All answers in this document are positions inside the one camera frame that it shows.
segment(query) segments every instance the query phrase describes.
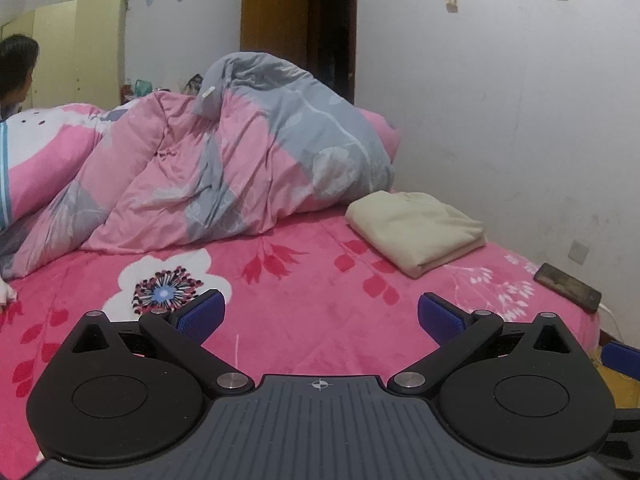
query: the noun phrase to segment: beige folded towel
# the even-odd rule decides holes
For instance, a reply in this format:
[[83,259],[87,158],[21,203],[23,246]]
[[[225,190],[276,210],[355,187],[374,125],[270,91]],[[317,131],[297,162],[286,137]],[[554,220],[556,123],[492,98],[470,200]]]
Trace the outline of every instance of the beige folded towel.
[[373,193],[349,206],[347,222],[411,278],[486,244],[484,224],[424,193]]

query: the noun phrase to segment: smartphone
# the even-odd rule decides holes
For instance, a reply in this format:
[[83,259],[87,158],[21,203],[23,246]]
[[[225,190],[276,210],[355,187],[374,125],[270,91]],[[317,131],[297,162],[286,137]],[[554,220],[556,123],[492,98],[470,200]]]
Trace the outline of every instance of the smartphone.
[[533,280],[563,298],[567,298],[589,313],[597,312],[600,307],[602,301],[600,292],[552,265],[543,264]]

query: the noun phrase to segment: beige wardrobe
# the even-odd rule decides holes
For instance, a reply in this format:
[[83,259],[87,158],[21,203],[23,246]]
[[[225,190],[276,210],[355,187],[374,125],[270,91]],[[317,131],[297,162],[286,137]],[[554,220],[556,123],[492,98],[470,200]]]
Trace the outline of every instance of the beige wardrobe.
[[40,44],[23,107],[118,106],[124,84],[126,7],[127,0],[73,0],[39,7],[2,27],[3,39],[24,34]]

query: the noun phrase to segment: flower pattern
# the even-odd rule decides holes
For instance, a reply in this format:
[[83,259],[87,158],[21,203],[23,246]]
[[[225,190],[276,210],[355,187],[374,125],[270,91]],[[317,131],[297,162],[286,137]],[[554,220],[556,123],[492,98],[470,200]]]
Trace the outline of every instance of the flower pattern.
[[313,186],[320,196],[340,196],[357,180],[358,166],[348,150],[325,148],[314,155]]
[[6,308],[0,309],[0,332],[2,332],[2,327],[5,323],[12,325],[16,316],[22,316],[22,304],[20,301],[14,301],[9,303]]
[[299,263],[294,256],[303,256],[304,254],[307,253],[295,251],[286,246],[271,244],[265,241],[264,238],[260,238],[255,256],[244,266],[242,277],[246,280],[247,284],[251,284],[252,282],[260,283],[262,269],[265,269],[278,280],[281,280],[291,274],[287,268],[287,264]]
[[[520,261],[505,259],[519,265]],[[534,295],[533,284],[527,281],[511,282],[503,280],[499,271],[486,267],[459,267],[447,264],[445,268],[452,271],[455,282],[454,303],[465,310],[487,308],[499,314],[505,321],[523,321],[527,318],[529,298]]]
[[[13,305],[18,306],[16,312],[22,315],[20,302],[16,301]],[[39,375],[40,370],[38,369],[41,366],[46,366],[60,348],[60,343],[50,340],[49,329],[65,324],[68,319],[69,312],[66,308],[55,308],[51,305],[44,320],[36,322],[22,333],[20,345],[29,348],[27,352],[29,357],[15,366],[11,378],[12,384],[16,385],[15,396],[19,399],[29,395],[34,381]]]
[[136,285],[133,295],[133,312],[144,314],[152,308],[165,308],[171,312],[197,298],[196,290],[203,286],[201,280],[194,280],[184,267],[175,270],[159,270],[148,280]]
[[144,256],[125,267],[118,277],[120,292],[103,306],[111,321],[134,321],[148,310],[174,311],[212,288],[231,300],[231,284],[208,274],[211,257],[206,249],[176,254],[166,260]]
[[539,266],[535,263],[530,262],[526,258],[522,256],[516,256],[515,254],[505,254],[504,259],[507,260],[511,265],[520,266],[522,264],[522,268],[526,270],[532,276],[538,272]]
[[372,276],[362,282],[362,290],[370,297],[377,298],[382,295],[382,299],[389,306],[400,301],[398,290],[388,283],[382,274],[395,274],[396,268],[385,258],[379,259],[379,255],[370,252],[369,246],[362,240],[349,240],[348,242],[338,242],[344,249],[344,254],[334,260],[334,266],[340,272],[349,272],[357,263],[369,267]]

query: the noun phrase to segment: wall switch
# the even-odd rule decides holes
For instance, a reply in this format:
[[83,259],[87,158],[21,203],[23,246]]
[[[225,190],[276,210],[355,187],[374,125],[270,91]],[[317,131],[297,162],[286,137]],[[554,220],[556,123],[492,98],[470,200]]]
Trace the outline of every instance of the wall switch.
[[583,244],[577,240],[574,240],[574,243],[571,244],[571,249],[569,249],[569,259],[573,260],[575,263],[582,265],[584,261],[587,259],[589,255],[590,248],[588,245]]

